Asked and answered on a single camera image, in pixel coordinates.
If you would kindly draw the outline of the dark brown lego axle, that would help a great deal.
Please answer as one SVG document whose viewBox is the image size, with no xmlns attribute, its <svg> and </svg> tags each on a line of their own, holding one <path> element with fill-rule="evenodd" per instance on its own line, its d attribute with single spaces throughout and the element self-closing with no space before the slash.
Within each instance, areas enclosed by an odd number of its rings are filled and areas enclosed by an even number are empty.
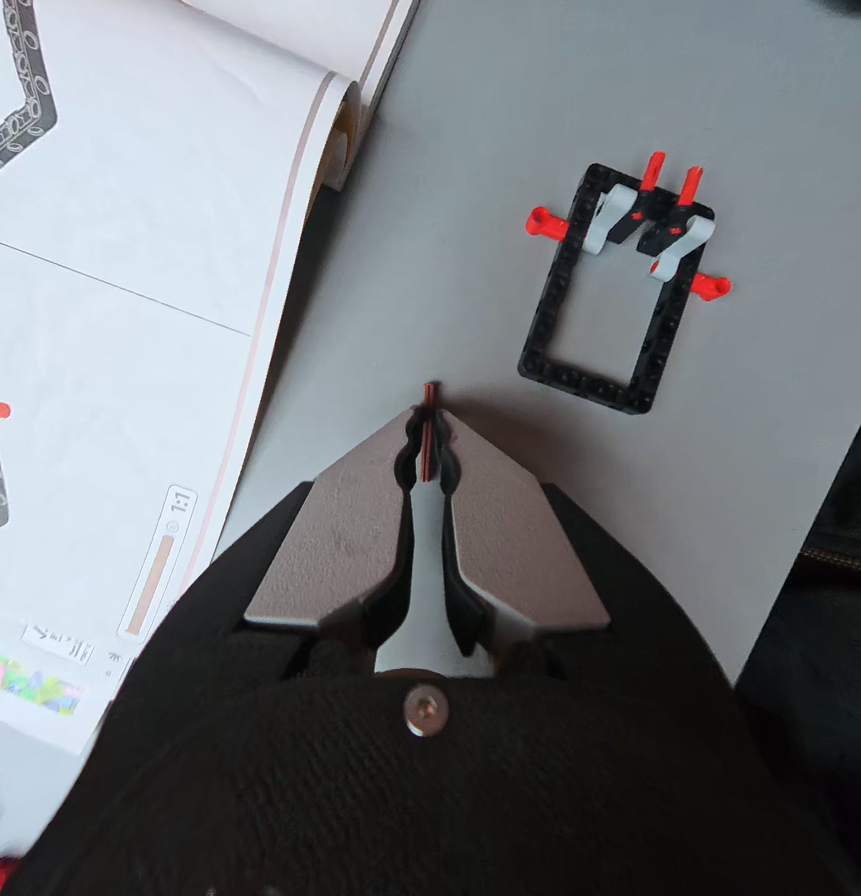
<svg viewBox="0 0 861 896">
<path fill-rule="evenodd" d="M 420 482 L 426 484 L 435 475 L 435 426 L 436 398 L 438 383 L 431 381 L 424 384 L 422 403 L 422 434 L 420 448 Z"/>
</svg>

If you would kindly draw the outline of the black backpack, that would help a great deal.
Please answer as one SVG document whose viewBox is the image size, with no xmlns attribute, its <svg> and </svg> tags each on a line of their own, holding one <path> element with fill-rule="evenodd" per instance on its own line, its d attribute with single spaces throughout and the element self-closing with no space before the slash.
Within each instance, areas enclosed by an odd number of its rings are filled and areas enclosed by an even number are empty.
<svg viewBox="0 0 861 896">
<path fill-rule="evenodd" d="M 735 691 L 794 816 L 861 894 L 861 426 Z"/>
</svg>

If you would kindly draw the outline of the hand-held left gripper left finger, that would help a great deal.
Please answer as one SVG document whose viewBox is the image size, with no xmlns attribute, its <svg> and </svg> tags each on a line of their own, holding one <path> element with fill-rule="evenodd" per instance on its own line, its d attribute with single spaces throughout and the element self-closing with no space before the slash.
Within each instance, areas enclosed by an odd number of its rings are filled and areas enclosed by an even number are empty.
<svg viewBox="0 0 861 896">
<path fill-rule="evenodd" d="M 411 492 L 422 412 L 412 406 L 311 483 L 245 621 L 374 651 L 402 625 L 413 567 Z"/>
</svg>

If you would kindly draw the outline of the black lego frame assembly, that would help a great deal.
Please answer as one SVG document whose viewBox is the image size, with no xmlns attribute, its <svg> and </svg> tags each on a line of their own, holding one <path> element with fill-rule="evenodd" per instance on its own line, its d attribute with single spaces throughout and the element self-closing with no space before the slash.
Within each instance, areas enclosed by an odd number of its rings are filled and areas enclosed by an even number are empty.
<svg viewBox="0 0 861 896">
<path fill-rule="evenodd" d="M 714 210 L 701 204 L 697 193 L 691 207 L 676 206 L 681 187 L 673 192 L 659 185 L 665 160 L 663 151 L 654 152 L 641 177 L 594 163 L 578 185 L 567 217 L 543 206 L 529 213 L 526 232 L 552 240 L 558 248 L 517 365 L 527 380 L 630 416 L 645 415 L 659 391 L 689 297 L 712 302 L 731 292 L 730 278 L 701 270 L 715 231 Z M 660 291 L 634 369 L 623 385 L 557 360 L 549 349 L 581 257 L 600 256 L 606 246 L 623 245 L 633 237 L 636 251 L 651 260 L 648 275 Z"/>
</svg>

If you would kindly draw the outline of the lego instruction booklet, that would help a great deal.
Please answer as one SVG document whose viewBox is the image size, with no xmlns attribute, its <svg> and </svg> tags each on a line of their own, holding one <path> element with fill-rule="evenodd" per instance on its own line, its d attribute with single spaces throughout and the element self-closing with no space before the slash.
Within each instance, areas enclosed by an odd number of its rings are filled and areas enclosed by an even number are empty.
<svg viewBox="0 0 861 896">
<path fill-rule="evenodd" d="M 418 2 L 0 2 L 0 721 L 85 749 L 209 565 Z"/>
</svg>

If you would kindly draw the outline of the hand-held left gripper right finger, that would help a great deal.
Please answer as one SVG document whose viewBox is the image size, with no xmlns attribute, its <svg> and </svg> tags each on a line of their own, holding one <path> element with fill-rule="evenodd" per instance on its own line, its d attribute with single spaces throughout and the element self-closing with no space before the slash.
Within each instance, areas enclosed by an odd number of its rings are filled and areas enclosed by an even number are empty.
<svg viewBox="0 0 861 896">
<path fill-rule="evenodd" d="M 451 412 L 434 421 L 447 620 L 464 656 L 611 617 L 536 476 Z"/>
</svg>

